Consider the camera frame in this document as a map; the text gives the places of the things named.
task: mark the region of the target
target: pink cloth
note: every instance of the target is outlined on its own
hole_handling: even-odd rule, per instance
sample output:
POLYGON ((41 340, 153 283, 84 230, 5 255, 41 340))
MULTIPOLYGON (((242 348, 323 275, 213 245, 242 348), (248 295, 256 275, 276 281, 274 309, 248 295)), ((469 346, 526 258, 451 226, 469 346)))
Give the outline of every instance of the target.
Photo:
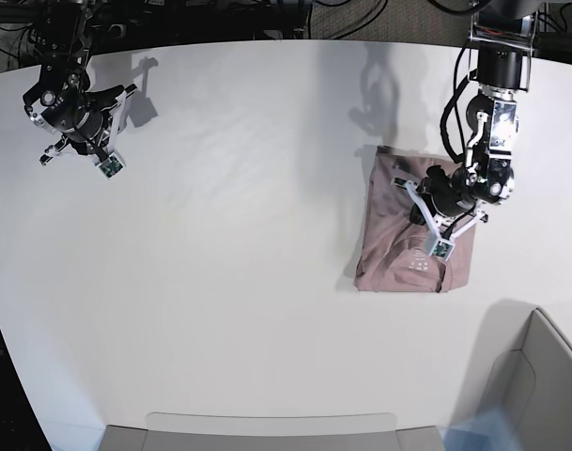
POLYGON ((454 163, 435 158, 376 155, 355 278, 358 290, 446 292, 467 285, 475 226, 456 240, 448 261, 428 257, 424 252, 427 227, 409 221, 413 202, 405 190, 392 185, 394 177, 419 182, 435 164, 448 174, 456 169, 454 163))

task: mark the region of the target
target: cable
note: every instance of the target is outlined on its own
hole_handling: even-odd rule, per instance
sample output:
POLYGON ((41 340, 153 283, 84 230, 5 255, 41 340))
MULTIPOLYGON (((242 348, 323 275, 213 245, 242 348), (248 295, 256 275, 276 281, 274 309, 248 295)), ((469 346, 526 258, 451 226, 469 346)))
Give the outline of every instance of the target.
POLYGON ((538 20, 543 21, 544 23, 547 23, 546 20, 549 20, 550 23, 553 23, 553 26, 551 26, 550 23, 547 23, 547 25, 554 28, 557 32, 564 30, 563 27, 557 21, 555 21, 550 14, 547 14, 546 12, 541 12, 538 14, 538 20))
POLYGON ((544 17, 540 16, 540 15, 538 15, 538 20, 539 20, 540 22, 542 22, 542 23, 548 25, 549 27, 551 27, 551 28, 552 28, 553 30, 555 30, 557 33, 560 33, 560 32, 562 31, 561 28, 555 26, 553 23, 547 22, 547 20, 546 20, 544 17))
MULTIPOLYGON (((458 74, 458 67, 461 63, 461 58, 467 49, 467 46, 470 44, 470 40, 467 39, 461 48, 461 51, 458 53, 458 57, 456 58, 455 63, 455 73, 453 75, 453 94, 456 91, 456 75, 458 74)), ((455 101, 455 117, 456 117, 456 125, 458 126, 458 134, 461 137, 461 148, 465 149, 465 134, 463 133, 463 125, 461 124, 461 116, 458 113, 458 101, 455 101)))
POLYGON ((567 33, 567 19, 565 18, 564 12, 567 8, 571 7, 572 3, 567 3, 565 5, 563 5, 562 7, 559 8, 559 17, 561 17, 561 20, 564 21, 564 31, 565 33, 567 33))
POLYGON ((440 136, 442 138, 442 144, 444 145, 444 149, 446 150, 446 153, 448 153, 448 156, 451 157, 451 160, 453 160, 453 162, 455 163, 463 162, 463 154, 462 153, 456 154, 455 151, 453 150, 453 147, 451 146, 451 140, 448 135, 448 130, 446 128, 446 124, 448 122, 448 117, 455 109, 455 103, 458 101, 459 97, 461 97, 461 94, 463 94, 463 91, 465 91, 465 88, 470 83, 470 78, 474 78, 476 76, 477 76, 477 69, 472 70, 469 76, 461 80, 461 83, 459 83, 459 85, 456 87, 455 92, 453 93, 453 97, 448 101, 448 103, 444 107, 444 111, 442 112, 442 117, 440 119, 440 136))
POLYGON ((450 224, 448 226, 448 228, 446 230, 444 230, 444 233, 442 234, 442 237, 445 240, 450 240, 451 235, 453 234, 453 232, 455 231, 455 227, 456 225, 460 222, 463 221, 465 218, 467 218, 470 214, 473 213, 473 211, 475 210, 475 207, 473 207, 471 210, 465 211, 463 214, 461 214, 458 218, 456 218, 452 224, 450 224))
POLYGON ((308 17, 306 18, 306 29, 308 30, 308 38, 312 39, 313 34, 311 33, 311 18, 313 17, 313 4, 311 4, 311 8, 308 10, 308 17))
POLYGON ((450 14, 451 16, 463 17, 463 16, 472 16, 476 12, 480 12, 481 10, 486 9, 487 6, 490 3, 492 3, 492 0, 482 0, 474 7, 471 7, 469 9, 464 9, 462 11, 447 8, 446 6, 441 5, 437 0, 427 0, 427 3, 429 3, 432 7, 437 8, 442 12, 445 12, 446 14, 450 14))
POLYGON ((19 60, 19 69, 21 68, 21 47, 23 46, 23 39, 24 39, 24 35, 26 35, 27 29, 25 28, 23 30, 23 32, 21 33, 21 37, 19 38, 19 50, 16 53, 16 55, 18 56, 18 60, 19 60))
POLYGON ((0 30, 2 30, 2 31, 21 31, 21 30, 26 30, 29 26, 31 26, 31 25, 22 26, 21 28, 4 28, 3 26, 0 26, 0 30))
POLYGON ((104 152, 100 146, 94 143, 94 141, 91 138, 87 138, 84 134, 81 133, 81 131, 75 125, 74 117, 72 118, 71 122, 72 122, 72 128, 77 132, 77 134, 81 136, 81 138, 84 139, 94 149, 96 156, 100 159, 100 163, 105 162, 108 159, 108 154, 104 152))
POLYGON ((378 13, 375 16, 373 16, 371 19, 369 19, 367 22, 362 23, 361 25, 357 26, 354 30, 348 31, 347 33, 345 33, 343 35, 336 36, 334 39, 343 39, 347 36, 353 35, 357 31, 361 31, 363 28, 365 28, 369 24, 373 23, 381 15, 381 13, 384 11, 384 9, 386 9, 386 7, 388 6, 388 2, 389 2, 389 0, 384 0, 383 5, 379 9, 378 13))
POLYGON ((325 3, 325 2, 320 2, 319 0, 315 0, 315 3, 317 3, 318 5, 322 5, 323 7, 338 8, 342 7, 343 5, 347 5, 351 1, 352 0, 344 0, 343 2, 340 3, 325 3))
MULTIPOLYGON (((19 43, 19 47, 18 47, 16 56, 14 56, 14 58, 15 58, 16 61, 17 61, 17 65, 16 65, 16 66, 17 66, 17 69, 20 69, 20 68, 21 68, 21 47, 20 47, 20 41, 21 41, 21 37, 24 36, 24 33, 26 32, 26 29, 25 29, 25 28, 28 28, 28 26, 21 28, 21 30, 23 30, 23 31, 22 31, 21 33, 18 33, 17 35, 15 35, 16 38, 14 38, 14 40, 12 41, 12 43, 10 44, 10 46, 8 47, 8 52, 9 52, 10 54, 12 54, 12 53, 13 53, 14 46, 16 45, 17 42, 19 43)), ((10 56, 8 56, 7 70, 10 70, 11 62, 12 62, 12 58, 11 58, 10 56)))
POLYGON ((33 45, 39 44, 39 41, 40 41, 39 31, 37 30, 37 28, 34 25, 31 25, 31 27, 29 28, 29 33, 27 34, 26 38, 33 45))
POLYGON ((0 52, 2 52, 3 54, 7 54, 8 56, 12 56, 13 58, 15 58, 15 59, 17 59, 17 60, 19 59, 17 55, 11 54, 10 52, 5 51, 5 50, 2 49, 1 47, 0 47, 0 52))

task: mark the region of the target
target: floor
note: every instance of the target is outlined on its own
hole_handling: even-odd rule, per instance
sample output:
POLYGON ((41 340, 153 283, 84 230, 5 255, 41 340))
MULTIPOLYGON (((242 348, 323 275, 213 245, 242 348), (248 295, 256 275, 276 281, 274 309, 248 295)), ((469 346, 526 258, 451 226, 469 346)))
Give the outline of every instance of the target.
MULTIPOLYGON (((324 0, 339 3, 341 0, 324 0)), ((352 0, 339 8, 316 4, 311 29, 313 39, 333 39, 373 17, 385 0, 352 0)), ((447 5, 463 8, 467 0, 448 0, 447 5)), ((6 25, 20 28, 20 25, 6 25)), ((431 7, 426 0, 389 0, 384 12, 363 30, 347 39, 415 42, 461 46, 469 30, 468 18, 455 18, 431 7)), ((0 47, 17 53, 20 32, 0 30, 0 47)), ((14 58, 0 52, 0 72, 17 69, 14 58)))

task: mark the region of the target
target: white tabletop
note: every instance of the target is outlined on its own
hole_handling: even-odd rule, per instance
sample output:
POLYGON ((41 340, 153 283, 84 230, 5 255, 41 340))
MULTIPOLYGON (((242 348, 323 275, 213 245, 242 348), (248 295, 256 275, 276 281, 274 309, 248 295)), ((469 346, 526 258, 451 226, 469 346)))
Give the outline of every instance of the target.
POLYGON ((110 181, 78 157, 41 167, 55 138, 21 102, 39 68, 0 75, 0 325, 53 444, 91 449, 150 412, 471 415, 533 306, 572 300, 572 67, 534 64, 518 187, 479 226, 469 285, 359 293, 376 146, 443 153, 456 55, 275 41, 96 57, 95 88, 158 62, 158 115, 128 120, 110 181))

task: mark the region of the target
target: silver bracket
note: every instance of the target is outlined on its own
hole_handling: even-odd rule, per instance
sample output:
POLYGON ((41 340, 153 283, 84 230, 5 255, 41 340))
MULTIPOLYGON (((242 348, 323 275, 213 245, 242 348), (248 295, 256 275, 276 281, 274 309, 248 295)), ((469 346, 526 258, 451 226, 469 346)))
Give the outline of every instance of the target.
POLYGON ((50 125, 48 121, 45 120, 41 114, 36 112, 31 112, 31 114, 29 115, 29 119, 31 119, 31 122, 33 122, 37 128, 43 129, 51 134, 56 133, 56 129, 52 127, 52 125, 50 125))
POLYGON ((135 89, 128 91, 123 91, 120 96, 116 98, 116 103, 110 109, 111 124, 110 130, 108 131, 108 145, 105 151, 108 153, 108 158, 103 162, 100 161, 97 155, 93 155, 94 165, 102 172, 102 174, 110 179, 115 176, 123 167, 125 167, 125 161, 120 156, 118 151, 116 151, 116 137, 118 136, 118 126, 120 124, 120 118, 125 109, 126 99, 135 92, 135 89))
POLYGON ((62 155, 62 151, 65 149, 66 146, 69 145, 69 139, 66 136, 62 136, 60 140, 51 146, 48 146, 44 151, 41 158, 39 158, 39 162, 42 166, 45 166, 50 160, 54 157, 59 157, 62 155))
POLYGON ((483 111, 479 111, 476 115, 477 117, 477 131, 472 139, 467 143, 465 148, 465 167, 467 169, 472 167, 473 164, 473 146, 480 142, 484 137, 484 128, 488 122, 488 114, 483 111))
POLYGON ((415 205, 417 205, 419 211, 424 216, 425 223, 429 229, 429 235, 427 236, 427 241, 425 242, 424 248, 425 254, 428 256, 441 257, 444 259, 444 261, 448 261, 448 259, 453 254, 453 251, 455 250, 456 239, 467 232, 470 228, 475 226, 478 221, 481 221, 486 216, 486 213, 482 209, 476 207, 472 219, 469 220, 459 230, 454 232, 450 239, 447 240, 443 238, 440 233, 441 222, 437 222, 432 217, 429 207, 425 201, 417 194, 417 183, 414 181, 407 181, 404 186, 407 190, 407 193, 409 193, 410 198, 415 203, 415 205))
MULTIPOLYGON (((517 107, 514 101, 494 101, 488 150, 502 152, 513 150, 519 130, 517 107)), ((510 155, 506 158, 498 155, 497 158, 511 160, 510 155)))

